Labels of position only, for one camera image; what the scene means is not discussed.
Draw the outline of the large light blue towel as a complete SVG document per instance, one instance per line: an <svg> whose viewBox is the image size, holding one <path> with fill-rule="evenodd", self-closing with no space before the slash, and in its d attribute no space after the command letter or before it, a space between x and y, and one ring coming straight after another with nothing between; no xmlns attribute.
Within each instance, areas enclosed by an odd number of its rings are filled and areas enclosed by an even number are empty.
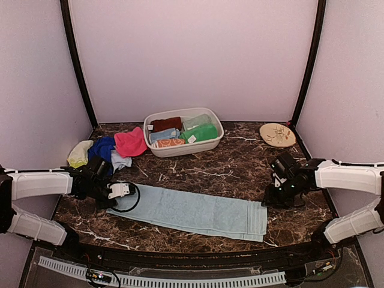
<svg viewBox="0 0 384 288"><path fill-rule="evenodd" d="M107 213L207 236L262 242L268 210L260 202L139 184L137 196L118 197Z"/></svg>

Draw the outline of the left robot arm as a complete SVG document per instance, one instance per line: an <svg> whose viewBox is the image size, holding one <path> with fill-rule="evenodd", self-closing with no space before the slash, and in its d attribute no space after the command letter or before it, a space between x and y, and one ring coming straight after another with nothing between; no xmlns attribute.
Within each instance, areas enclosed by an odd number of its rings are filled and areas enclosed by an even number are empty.
<svg viewBox="0 0 384 288"><path fill-rule="evenodd" d="M66 224L48 220L20 209L14 202L35 196L70 195L96 201L100 209L116 206L117 197L125 193L126 185L111 183L108 172L113 166L95 157L78 168L61 167L49 170L1 169L1 233L15 233L61 246L61 251L72 262L85 256L85 249L78 244L77 233Z"/></svg>

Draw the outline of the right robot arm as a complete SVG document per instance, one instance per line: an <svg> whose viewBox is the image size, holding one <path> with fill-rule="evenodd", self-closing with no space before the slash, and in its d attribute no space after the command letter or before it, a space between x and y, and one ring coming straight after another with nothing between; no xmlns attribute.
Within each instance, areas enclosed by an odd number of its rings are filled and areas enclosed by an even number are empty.
<svg viewBox="0 0 384 288"><path fill-rule="evenodd" d="M312 234L306 255L319 260L329 246L367 232L383 231L383 163L353 164L324 158L312 158L299 164L288 152L270 164L272 183L264 193L263 205L290 209L296 197L320 189L371 193L376 199L345 216L328 220Z"/></svg>

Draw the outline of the yellow lemon print cloth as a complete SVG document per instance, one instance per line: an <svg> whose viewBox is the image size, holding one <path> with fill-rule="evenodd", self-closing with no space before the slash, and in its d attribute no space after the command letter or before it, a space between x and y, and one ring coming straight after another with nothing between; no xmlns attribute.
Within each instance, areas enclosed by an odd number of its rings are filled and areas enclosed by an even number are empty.
<svg viewBox="0 0 384 288"><path fill-rule="evenodd" d="M88 163L88 149L94 144L93 140L79 142L70 152L67 162L70 167L78 168Z"/></svg>

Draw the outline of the small pale blue cloth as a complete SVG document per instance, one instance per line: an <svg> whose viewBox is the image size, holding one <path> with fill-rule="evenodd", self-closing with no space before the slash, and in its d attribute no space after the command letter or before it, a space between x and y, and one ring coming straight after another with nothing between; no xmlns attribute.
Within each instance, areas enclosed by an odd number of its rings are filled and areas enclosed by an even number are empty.
<svg viewBox="0 0 384 288"><path fill-rule="evenodd" d="M125 167L132 166L132 158L123 158L116 150L111 151L111 161L113 166L113 172L117 172Z"/></svg>

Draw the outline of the dark blue towel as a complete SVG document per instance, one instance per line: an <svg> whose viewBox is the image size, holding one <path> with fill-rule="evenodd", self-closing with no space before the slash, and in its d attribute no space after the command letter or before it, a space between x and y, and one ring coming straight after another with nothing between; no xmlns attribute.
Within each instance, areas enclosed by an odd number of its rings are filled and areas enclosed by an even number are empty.
<svg viewBox="0 0 384 288"><path fill-rule="evenodd" d="M112 164L112 152L115 148L116 142L114 138L110 136L104 136L98 139L88 149L88 163L86 165L93 172L97 172L102 167L102 175L111 178L113 175L113 164Z"/></svg>

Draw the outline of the pink towel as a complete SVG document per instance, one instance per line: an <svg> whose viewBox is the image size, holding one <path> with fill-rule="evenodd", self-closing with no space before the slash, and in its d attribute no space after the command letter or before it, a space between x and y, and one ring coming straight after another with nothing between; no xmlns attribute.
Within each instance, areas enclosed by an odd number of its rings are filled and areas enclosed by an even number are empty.
<svg viewBox="0 0 384 288"><path fill-rule="evenodd" d="M135 127L127 133L117 133L114 135L117 153L123 157L136 157L147 150L143 130Z"/></svg>

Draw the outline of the rolled orange patterned towel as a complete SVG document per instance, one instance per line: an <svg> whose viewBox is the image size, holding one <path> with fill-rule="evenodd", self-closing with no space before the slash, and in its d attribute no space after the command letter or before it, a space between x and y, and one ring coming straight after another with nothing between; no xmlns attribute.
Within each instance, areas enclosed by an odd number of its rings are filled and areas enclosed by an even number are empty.
<svg viewBox="0 0 384 288"><path fill-rule="evenodd" d="M185 144L184 139L158 139L151 146L153 148L168 148L173 146L181 146Z"/></svg>

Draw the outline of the rolled light blue towel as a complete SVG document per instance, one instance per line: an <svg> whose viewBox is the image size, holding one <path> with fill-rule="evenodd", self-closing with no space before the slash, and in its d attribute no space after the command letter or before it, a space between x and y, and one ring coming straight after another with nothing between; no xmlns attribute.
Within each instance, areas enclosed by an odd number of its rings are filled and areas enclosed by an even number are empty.
<svg viewBox="0 0 384 288"><path fill-rule="evenodd" d="M178 139L180 136L180 131L177 128L169 128L159 132L153 132L149 135L150 144L158 140L170 140Z"/></svg>

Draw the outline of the rolled maroon towel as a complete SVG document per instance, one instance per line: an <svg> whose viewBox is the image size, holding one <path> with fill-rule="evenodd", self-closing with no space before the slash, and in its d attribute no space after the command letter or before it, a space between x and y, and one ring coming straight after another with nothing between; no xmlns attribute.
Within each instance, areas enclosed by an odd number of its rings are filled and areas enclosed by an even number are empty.
<svg viewBox="0 0 384 288"><path fill-rule="evenodd" d="M150 124L153 126L152 132L160 132L171 128L182 129L182 120L178 116L167 119L156 119L151 121Z"/></svg>

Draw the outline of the rolled pale green towel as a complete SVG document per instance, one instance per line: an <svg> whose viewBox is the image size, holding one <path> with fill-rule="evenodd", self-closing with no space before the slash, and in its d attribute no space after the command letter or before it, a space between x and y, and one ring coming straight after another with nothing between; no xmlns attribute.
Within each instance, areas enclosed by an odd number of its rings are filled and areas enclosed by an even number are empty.
<svg viewBox="0 0 384 288"><path fill-rule="evenodd" d="M185 120L182 123L182 126L184 131L188 131L203 124L210 124L211 122L212 122L211 117L208 114L204 113L204 114L195 116L191 119Z"/></svg>

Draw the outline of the black front table rail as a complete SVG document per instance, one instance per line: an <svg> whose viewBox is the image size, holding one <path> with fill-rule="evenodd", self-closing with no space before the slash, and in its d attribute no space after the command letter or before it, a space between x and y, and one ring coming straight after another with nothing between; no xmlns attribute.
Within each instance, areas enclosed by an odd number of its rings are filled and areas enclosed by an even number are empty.
<svg viewBox="0 0 384 288"><path fill-rule="evenodd" d="M38 253L72 262L127 270L133 266L159 269L224 269L261 266L263 269L299 269L319 266L330 259L346 274L361 274L365 262L356 239L345 240L336 248L327 248L319 258L312 253L310 233L306 229L277 228L267 231L262 242L235 240L220 236L198 235L142 223L123 227L82 226L78 253L61 251L51 245L34 243L24 267L27 274L36 264Z"/></svg>

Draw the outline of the black left frame post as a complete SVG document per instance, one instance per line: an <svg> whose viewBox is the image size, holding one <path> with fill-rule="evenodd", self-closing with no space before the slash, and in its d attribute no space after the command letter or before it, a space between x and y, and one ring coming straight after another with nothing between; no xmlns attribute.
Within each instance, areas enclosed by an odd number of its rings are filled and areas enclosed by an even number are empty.
<svg viewBox="0 0 384 288"><path fill-rule="evenodd" d="M92 129L94 130L95 128L98 127L98 121L94 112L94 108L91 103L91 98L89 96L89 92L85 82L85 77L84 77L82 66L80 63L73 24L71 20L70 3L68 0L60 0L59 3L61 6L62 21L64 24L65 36L67 39L67 45L68 45L68 49L69 49L69 53L72 61L72 66L74 69L77 84L79 87L79 91L82 97L82 101L83 101L88 119L91 123Z"/></svg>

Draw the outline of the black frame post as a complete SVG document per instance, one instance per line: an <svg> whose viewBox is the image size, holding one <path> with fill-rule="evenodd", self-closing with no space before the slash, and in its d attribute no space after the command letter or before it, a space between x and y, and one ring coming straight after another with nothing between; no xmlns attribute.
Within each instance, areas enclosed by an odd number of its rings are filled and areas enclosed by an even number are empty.
<svg viewBox="0 0 384 288"><path fill-rule="evenodd" d="M319 49L320 39L322 35L326 3L327 3L327 0L318 0L317 2L316 17L314 21L314 28L313 28L312 38L311 38L311 45L308 53L307 64L305 66L305 71L304 71L301 87L299 90L298 99L295 104L295 109L293 111L292 118L289 121L289 127L291 129L296 129L302 109L304 107L307 92L310 86L311 77L313 75L313 70L314 70L314 66L317 58L317 52Z"/></svg>
<svg viewBox="0 0 384 288"><path fill-rule="evenodd" d="M92 129L94 130L95 128L98 127L98 121L94 112L94 108L91 103L91 98L89 96L89 92L85 82L85 77L84 77L82 66L80 63L73 24L71 20L70 3L68 0L60 0L59 3L61 6L62 21L64 24L65 36L67 39L67 45L68 45L68 49L69 49L69 53L72 61L72 66L74 69L77 84L79 87L79 91L82 97L82 101L83 101L88 119L91 123Z"/></svg>

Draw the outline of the black right frame post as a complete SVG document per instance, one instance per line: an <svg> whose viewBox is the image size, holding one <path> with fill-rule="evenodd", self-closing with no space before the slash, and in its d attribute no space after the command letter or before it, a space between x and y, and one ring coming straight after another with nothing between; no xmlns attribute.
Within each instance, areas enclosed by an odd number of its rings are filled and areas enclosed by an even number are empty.
<svg viewBox="0 0 384 288"><path fill-rule="evenodd" d="M295 109L293 111L292 118L289 121L289 127L291 129L296 129L302 109L304 107L307 92L310 86L311 77L313 75L313 70L314 70L314 66L317 58L317 52L319 49L320 39L322 35L326 3L327 3L327 0L318 0L317 2L316 17L314 21L314 28L313 28L312 38L311 38L311 45L308 53L307 64L305 66L305 71L304 71L301 87L299 90L298 99L295 104Z"/></svg>

